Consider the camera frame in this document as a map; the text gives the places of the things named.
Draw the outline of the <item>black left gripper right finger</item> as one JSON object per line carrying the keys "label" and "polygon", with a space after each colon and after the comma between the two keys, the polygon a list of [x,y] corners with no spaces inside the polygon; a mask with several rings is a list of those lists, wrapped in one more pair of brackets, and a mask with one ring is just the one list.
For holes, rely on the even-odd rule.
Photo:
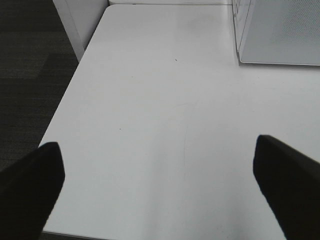
{"label": "black left gripper right finger", "polygon": [[320,238],[320,164],[271,135],[259,135],[253,175],[287,240]]}

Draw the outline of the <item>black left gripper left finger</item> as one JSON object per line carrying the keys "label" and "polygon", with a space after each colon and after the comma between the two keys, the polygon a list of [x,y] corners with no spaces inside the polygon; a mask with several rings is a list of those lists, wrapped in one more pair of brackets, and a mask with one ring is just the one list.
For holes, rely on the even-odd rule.
{"label": "black left gripper left finger", "polygon": [[59,144],[48,142],[0,172],[0,238],[37,240],[65,181]]}

